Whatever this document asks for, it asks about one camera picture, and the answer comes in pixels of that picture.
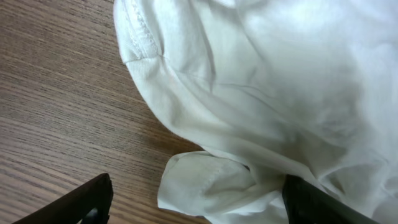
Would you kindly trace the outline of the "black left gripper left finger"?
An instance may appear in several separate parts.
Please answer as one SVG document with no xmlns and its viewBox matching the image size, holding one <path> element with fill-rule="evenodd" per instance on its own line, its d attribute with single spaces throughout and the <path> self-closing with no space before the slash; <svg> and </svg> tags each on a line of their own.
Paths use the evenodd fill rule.
<svg viewBox="0 0 398 224">
<path fill-rule="evenodd" d="M 112 200 L 112 181 L 103 173 L 13 224 L 107 224 Z"/>
</svg>

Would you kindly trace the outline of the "white Puma t-shirt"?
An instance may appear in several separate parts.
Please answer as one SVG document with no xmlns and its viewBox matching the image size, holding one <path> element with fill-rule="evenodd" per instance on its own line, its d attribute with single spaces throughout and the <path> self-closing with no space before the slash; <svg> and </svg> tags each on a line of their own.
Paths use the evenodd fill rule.
<svg viewBox="0 0 398 224">
<path fill-rule="evenodd" d="M 171 132 L 160 208 L 212 223 L 287 223 L 305 179 L 397 222 L 397 1 L 117 0 L 119 51 Z"/>
</svg>

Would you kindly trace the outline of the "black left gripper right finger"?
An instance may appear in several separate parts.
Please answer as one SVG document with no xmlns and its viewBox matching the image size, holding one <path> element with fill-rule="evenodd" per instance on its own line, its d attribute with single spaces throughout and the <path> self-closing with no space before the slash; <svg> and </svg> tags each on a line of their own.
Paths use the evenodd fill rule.
<svg viewBox="0 0 398 224">
<path fill-rule="evenodd" d="M 282 197 L 290 224 L 377 224 L 294 175 L 286 176 Z"/>
</svg>

